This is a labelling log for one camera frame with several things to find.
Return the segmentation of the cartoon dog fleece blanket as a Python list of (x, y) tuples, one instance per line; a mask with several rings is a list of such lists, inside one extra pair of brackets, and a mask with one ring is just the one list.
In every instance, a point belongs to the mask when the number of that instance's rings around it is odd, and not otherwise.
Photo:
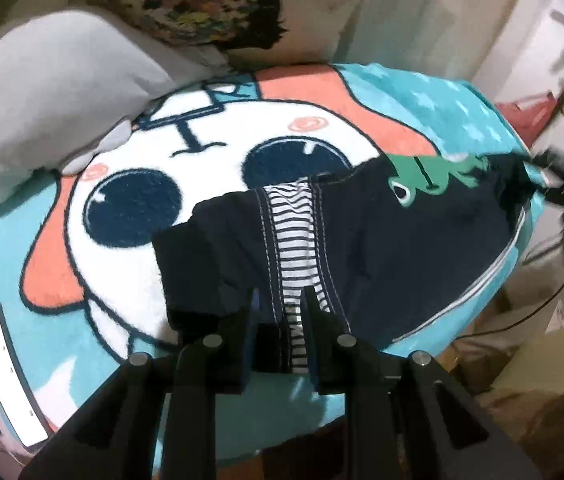
[(303, 291), (360, 337), (440, 353), (539, 218), (522, 139), (465, 81), (298, 65), (194, 84), (73, 177), (0, 206), (0, 419), (33, 452), (134, 354), (172, 356), (253, 302), (253, 378), (218, 455), (344, 414), (309, 382)]

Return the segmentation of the floral print cream pillow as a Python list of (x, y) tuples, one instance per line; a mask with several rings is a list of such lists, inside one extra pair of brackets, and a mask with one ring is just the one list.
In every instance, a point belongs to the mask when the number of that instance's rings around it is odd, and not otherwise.
[(237, 65), (378, 63), (473, 75), (516, 0), (103, 0), (168, 44), (214, 44)]

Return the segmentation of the white smartphone on bed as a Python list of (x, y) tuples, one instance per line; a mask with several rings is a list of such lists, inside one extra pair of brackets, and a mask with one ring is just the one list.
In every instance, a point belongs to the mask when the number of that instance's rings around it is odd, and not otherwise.
[(50, 435), (50, 425), (36, 402), (16, 356), (0, 304), (0, 405), (20, 443), (33, 451)]

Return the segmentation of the grey plush seal pillow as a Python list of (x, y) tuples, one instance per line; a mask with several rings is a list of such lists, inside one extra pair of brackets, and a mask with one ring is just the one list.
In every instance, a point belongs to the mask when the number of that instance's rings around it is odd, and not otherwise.
[(229, 68), (215, 47), (169, 47), (94, 9), (0, 28), (0, 204), (35, 170), (73, 174), (117, 148), (150, 102)]

